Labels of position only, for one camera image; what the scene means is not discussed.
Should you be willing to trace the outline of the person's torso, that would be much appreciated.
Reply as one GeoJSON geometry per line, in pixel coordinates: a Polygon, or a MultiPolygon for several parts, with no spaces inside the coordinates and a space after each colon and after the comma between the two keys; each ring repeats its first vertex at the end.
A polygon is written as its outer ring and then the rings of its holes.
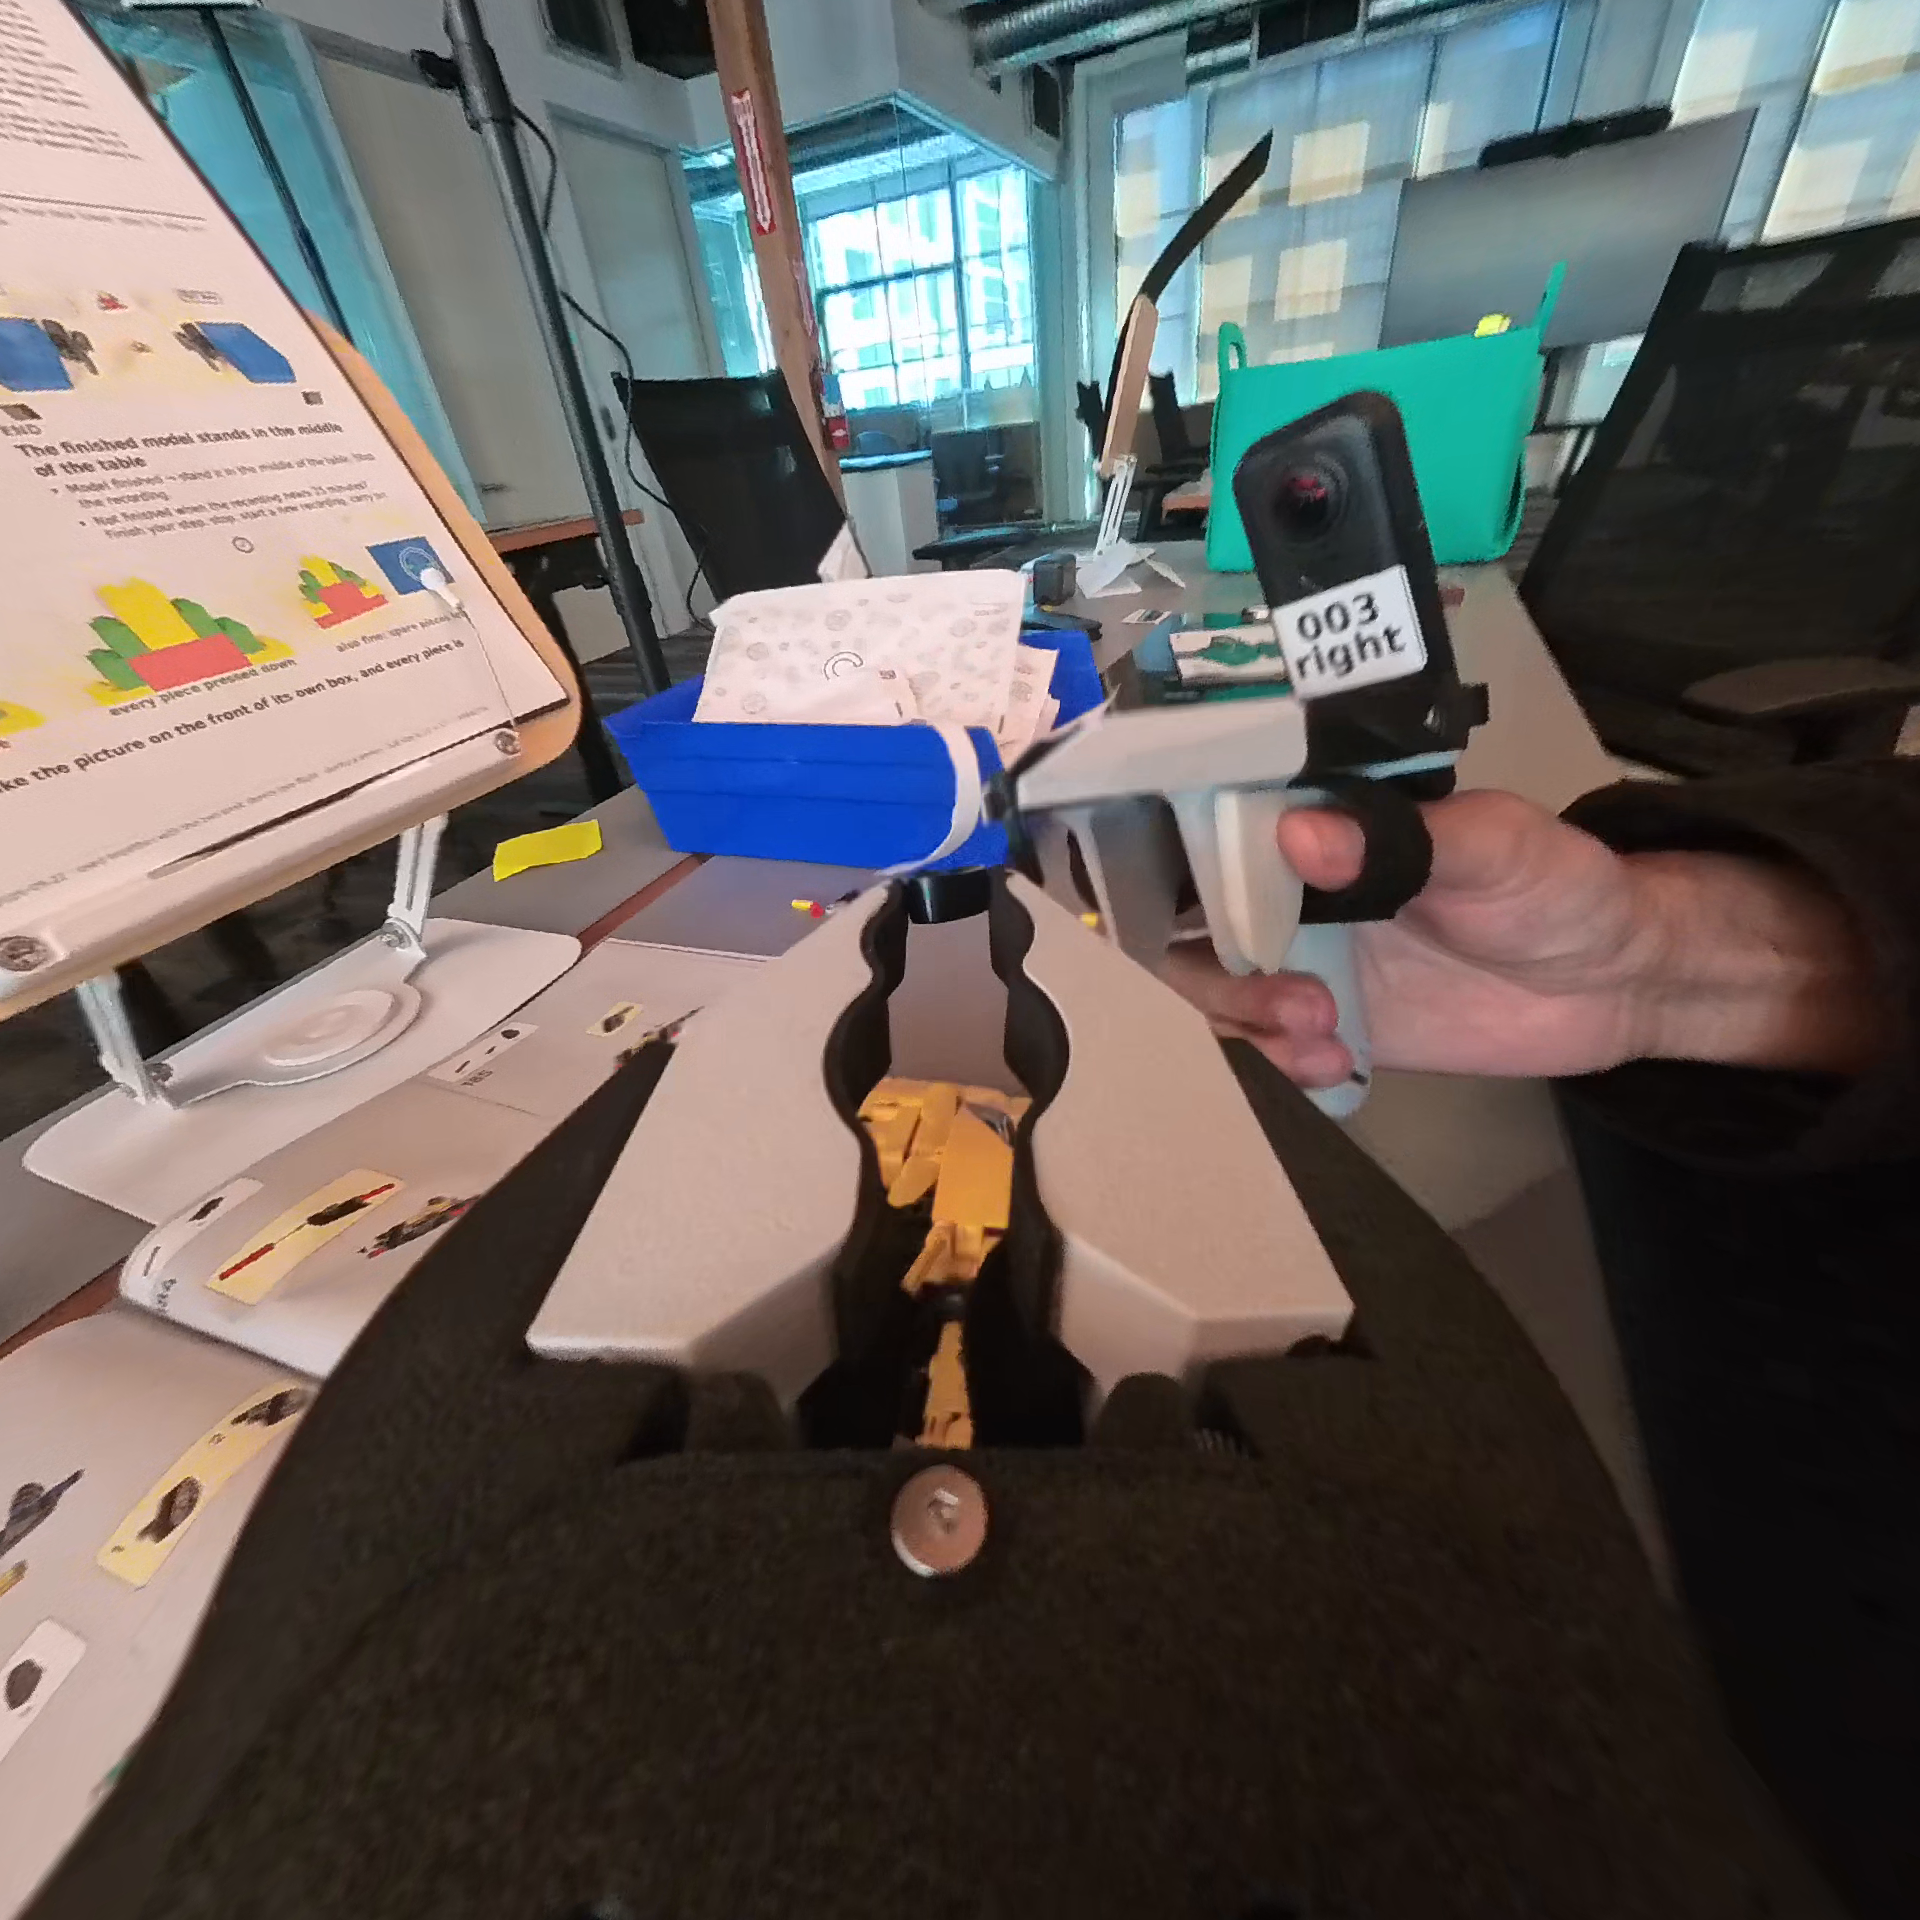
{"type": "Polygon", "coordinates": [[[1683,1603],[1851,1915],[1916,1915],[1916,1091],[1641,1065],[1557,1093],[1683,1603]]]}

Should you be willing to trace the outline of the large grey display panel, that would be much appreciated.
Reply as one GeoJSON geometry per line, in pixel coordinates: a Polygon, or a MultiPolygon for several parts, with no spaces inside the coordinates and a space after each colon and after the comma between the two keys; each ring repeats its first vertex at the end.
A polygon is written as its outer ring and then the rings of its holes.
{"type": "Polygon", "coordinates": [[[1411,179],[1400,192],[1380,348],[1527,323],[1563,271],[1543,348],[1641,333],[1684,248],[1721,228],[1753,107],[1560,157],[1411,179]]]}

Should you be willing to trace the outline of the printed paper sheets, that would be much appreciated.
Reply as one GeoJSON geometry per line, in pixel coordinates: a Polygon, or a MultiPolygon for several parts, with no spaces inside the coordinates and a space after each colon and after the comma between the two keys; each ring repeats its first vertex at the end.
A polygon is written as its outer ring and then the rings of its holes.
{"type": "Polygon", "coordinates": [[[1053,729],[1059,703],[1052,695],[1052,674],[1057,663],[1057,650],[1026,641],[1019,641],[1016,647],[1011,680],[993,725],[1001,764],[1017,762],[1039,739],[1053,729]]]}

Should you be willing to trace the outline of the wooden board document stand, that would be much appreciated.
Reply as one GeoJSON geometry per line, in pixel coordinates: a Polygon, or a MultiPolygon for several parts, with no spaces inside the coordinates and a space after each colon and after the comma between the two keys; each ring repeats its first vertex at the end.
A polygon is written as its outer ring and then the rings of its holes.
{"type": "Polygon", "coordinates": [[[1274,136],[1264,133],[1172,233],[1154,266],[1145,273],[1128,311],[1112,367],[1112,387],[1104,409],[1106,424],[1096,464],[1106,489],[1101,497],[1101,515],[1090,552],[1075,561],[1075,584],[1079,594],[1087,599],[1101,597],[1106,593],[1116,593],[1120,586],[1128,586],[1132,567],[1145,561],[1145,552],[1136,541],[1122,537],[1122,524],[1139,474],[1136,425],[1147,387],[1151,359],[1159,337],[1161,296],[1183,266],[1227,217],[1227,212],[1235,211],[1237,203],[1261,180],[1272,153],[1274,136]]]}
{"type": "Polygon", "coordinates": [[[579,951],[561,938],[487,932],[427,914],[450,812],[569,753],[584,695],[495,541],[373,367],[338,329],[301,311],[401,458],[439,499],[474,569],[563,684],[563,704],[82,901],[55,929],[52,944],[4,938],[4,1017],[72,995],[107,1080],[105,1093],[36,1141],[28,1169],[147,1220],[163,1220],[419,1072],[433,1050],[507,1016],[579,951]],[[253,1002],[232,1035],[204,1034],[169,1058],[148,1060],[129,1017],[121,970],[387,843],[396,843],[393,893],[371,938],[304,983],[253,1002]]]}

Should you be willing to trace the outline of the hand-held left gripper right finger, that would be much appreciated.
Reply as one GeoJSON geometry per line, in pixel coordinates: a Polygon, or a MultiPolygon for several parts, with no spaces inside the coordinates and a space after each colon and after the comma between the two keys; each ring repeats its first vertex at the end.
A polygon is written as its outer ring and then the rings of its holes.
{"type": "Polygon", "coordinates": [[[1124,1380],[1341,1341],[1354,1296],[1209,1024],[1026,879],[988,930],[1032,1104],[965,1316],[977,1445],[1075,1448],[1124,1380]]]}

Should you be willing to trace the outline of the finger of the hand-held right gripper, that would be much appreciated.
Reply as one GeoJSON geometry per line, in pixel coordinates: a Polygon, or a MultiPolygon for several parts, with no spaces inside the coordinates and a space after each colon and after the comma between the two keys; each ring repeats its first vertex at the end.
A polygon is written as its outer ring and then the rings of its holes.
{"type": "Polygon", "coordinates": [[[1165,970],[1170,949],[1204,925],[1172,804],[1132,796],[1057,808],[1049,818],[1067,834],[1106,939],[1140,970],[1165,970]]]}
{"type": "Polygon", "coordinates": [[[1101,707],[1001,773],[1001,816],[1112,801],[1288,786],[1307,767],[1307,707],[1292,700],[1101,707]]]}

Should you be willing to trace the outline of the wooden post with red sign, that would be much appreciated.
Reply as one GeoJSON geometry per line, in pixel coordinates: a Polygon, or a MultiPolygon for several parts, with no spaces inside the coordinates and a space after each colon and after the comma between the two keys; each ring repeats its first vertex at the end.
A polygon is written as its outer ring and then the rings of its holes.
{"type": "Polygon", "coordinates": [[[708,3],[707,15],[775,363],[829,491],[844,497],[763,3],[708,3]]]}

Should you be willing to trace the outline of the white tape strip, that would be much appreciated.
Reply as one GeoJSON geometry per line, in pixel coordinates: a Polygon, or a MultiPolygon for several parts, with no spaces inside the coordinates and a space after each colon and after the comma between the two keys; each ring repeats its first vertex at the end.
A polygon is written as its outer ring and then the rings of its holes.
{"type": "Polygon", "coordinates": [[[914,879],[920,874],[931,874],[941,867],[960,845],[970,841],[977,828],[989,816],[994,818],[1013,818],[1019,812],[1019,792],[1023,780],[1028,780],[1039,773],[1042,760],[1071,741],[1079,739],[1087,731],[1093,731],[1106,723],[1112,713],[1108,704],[1096,707],[1075,720],[1067,728],[1057,728],[1053,731],[1044,735],[1035,745],[1032,745],[1023,756],[1016,760],[1011,768],[1001,768],[994,780],[988,780],[980,773],[980,764],[977,756],[977,748],[971,743],[971,731],[949,723],[914,723],[908,731],[932,735],[941,753],[946,755],[952,768],[952,804],[949,804],[949,820],[945,837],[939,837],[931,849],[914,852],[912,858],[881,867],[875,875],[881,880],[904,880],[914,879]]]}

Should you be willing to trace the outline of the printed instruction sheet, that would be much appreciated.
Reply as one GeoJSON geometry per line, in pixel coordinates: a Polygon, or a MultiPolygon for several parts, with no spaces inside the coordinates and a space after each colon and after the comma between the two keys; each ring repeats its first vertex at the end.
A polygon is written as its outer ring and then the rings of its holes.
{"type": "Polygon", "coordinates": [[[563,684],[68,5],[4,5],[3,84],[3,901],[52,944],[563,684]]]}

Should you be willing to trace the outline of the grey desk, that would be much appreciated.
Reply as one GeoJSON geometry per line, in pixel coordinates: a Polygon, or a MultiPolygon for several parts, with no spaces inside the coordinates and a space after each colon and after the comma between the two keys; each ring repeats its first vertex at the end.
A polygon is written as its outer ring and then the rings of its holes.
{"type": "MultiPolygon", "coordinates": [[[[887,1017],[887,1075],[1026,1093],[988,917],[908,925],[887,1017]]],[[[1543,1084],[1376,1072],[1336,1121],[1221,1040],[1346,1337],[945,1452],[904,1441],[881,1165],[794,1410],[530,1353],[677,1043],[299,1373],[171,1692],[13,1915],[1681,1911],[1687,1652],[1453,1237],[1563,1159],[1543,1084]]]]}

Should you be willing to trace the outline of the blue storage bin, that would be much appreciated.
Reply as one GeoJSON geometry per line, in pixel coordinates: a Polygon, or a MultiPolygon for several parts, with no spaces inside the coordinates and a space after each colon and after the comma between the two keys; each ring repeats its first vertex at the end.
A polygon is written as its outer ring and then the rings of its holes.
{"type": "MultiPolygon", "coordinates": [[[[1019,635],[1059,663],[1053,729],[1097,707],[1101,684],[1082,632],[1019,635]]],[[[875,871],[945,837],[954,775],[932,735],[893,728],[700,725],[701,680],[613,716],[608,731],[666,840],[681,852],[807,860],[875,871]]],[[[1001,768],[993,729],[968,728],[980,773],[1001,768]]],[[[989,818],[932,874],[997,868],[1005,831],[989,818]]]]}

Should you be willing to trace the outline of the person's right forearm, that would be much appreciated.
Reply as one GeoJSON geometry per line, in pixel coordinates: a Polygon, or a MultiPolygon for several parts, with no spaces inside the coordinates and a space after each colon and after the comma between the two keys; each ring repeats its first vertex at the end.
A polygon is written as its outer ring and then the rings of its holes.
{"type": "Polygon", "coordinates": [[[1573,801],[1563,818],[1623,856],[1728,856],[1812,880],[1863,944],[1873,1016],[1853,1072],[1629,1064],[1563,1082],[1575,1108],[1656,1153],[1713,1169],[1796,1178],[1916,1161],[1916,760],[1616,781],[1573,801]]]}

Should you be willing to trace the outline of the yellow brick toy car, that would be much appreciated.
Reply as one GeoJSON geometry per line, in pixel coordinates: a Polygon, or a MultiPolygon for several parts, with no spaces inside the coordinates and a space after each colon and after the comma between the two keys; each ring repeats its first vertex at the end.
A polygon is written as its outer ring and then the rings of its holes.
{"type": "Polygon", "coordinates": [[[1032,1104],[1019,1091],[885,1075],[858,1108],[890,1223],[917,1234],[901,1293],[925,1356],[908,1368],[904,1441],[924,1450],[968,1452],[977,1441],[968,1316],[1011,1226],[1017,1129],[1032,1104]]]}

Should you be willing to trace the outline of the black tripod pole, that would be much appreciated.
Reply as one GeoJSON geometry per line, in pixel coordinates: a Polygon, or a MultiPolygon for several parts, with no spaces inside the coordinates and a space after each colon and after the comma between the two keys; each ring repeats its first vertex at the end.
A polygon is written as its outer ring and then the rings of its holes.
{"type": "Polygon", "coordinates": [[[544,240],[535,186],[521,156],[519,117],[505,75],[484,31],[476,3],[441,8],[448,50],[460,71],[465,112],[482,140],[497,180],[511,240],[535,309],[544,357],[561,393],[576,466],[584,475],[593,529],[599,537],[615,615],[627,635],[641,690],[650,697],[671,690],[653,609],[641,564],[634,556],[632,529],[604,444],[593,418],[593,400],[580,357],[569,333],[569,314],[544,240]]]}

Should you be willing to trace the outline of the patterned white paper bag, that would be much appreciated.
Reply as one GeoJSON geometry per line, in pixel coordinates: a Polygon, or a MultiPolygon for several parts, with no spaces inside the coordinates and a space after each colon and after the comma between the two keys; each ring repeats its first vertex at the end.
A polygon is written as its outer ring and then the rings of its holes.
{"type": "Polygon", "coordinates": [[[1017,677],[1024,599],[1016,569],[733,594],[711,612],[692,719],[730,728],[994,729],[1017,677]]]}

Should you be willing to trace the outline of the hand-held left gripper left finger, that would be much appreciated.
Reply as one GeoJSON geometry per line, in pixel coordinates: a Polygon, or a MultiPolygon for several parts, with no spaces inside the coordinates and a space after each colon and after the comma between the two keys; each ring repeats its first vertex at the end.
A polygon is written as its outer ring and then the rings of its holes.
{"type": "Polygon", "coordinates": [[[684,1028],[527,1330],[544,1361],[752,1377],[841,1352],[835,1272],[883,1207],[858,1104],[891,1064],[905,889],[873,885],[684,1028]]]}

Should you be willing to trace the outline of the black mesh chair back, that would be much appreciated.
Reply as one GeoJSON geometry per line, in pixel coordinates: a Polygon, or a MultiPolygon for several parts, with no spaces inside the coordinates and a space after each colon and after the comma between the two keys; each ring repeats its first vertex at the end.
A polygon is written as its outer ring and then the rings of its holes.
{"type": "Polygon", "coordinates": [[[1521,599],[1626,764],[1893,755],[1919,697],[1919,219],[1683,248],[1521,599]]]}

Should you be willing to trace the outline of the dark green cutting mat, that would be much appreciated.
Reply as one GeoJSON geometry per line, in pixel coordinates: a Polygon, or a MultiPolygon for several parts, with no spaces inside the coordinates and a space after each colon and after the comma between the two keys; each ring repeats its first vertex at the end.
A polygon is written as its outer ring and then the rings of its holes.
{"type": "Polygon", "coordinates": [[[1140,707],[1288,700],[1295,693],[1266,619],[1239,612],[1159,617],[1124,663],[1122,700],[1140,707]]]}

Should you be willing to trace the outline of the person's right hand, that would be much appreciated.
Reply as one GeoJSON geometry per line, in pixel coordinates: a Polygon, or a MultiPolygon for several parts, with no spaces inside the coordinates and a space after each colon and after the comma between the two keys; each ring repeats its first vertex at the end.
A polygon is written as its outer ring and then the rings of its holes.
{"type": "Polygon", "coordinates": [[[1889,1035],[1863,932],[1789,865],[1616,852],[1501,792],[1429,803],[1425,820],[1426,887],[1354,932],[1379,1068],[1856,1072],[1889,1035]]]}

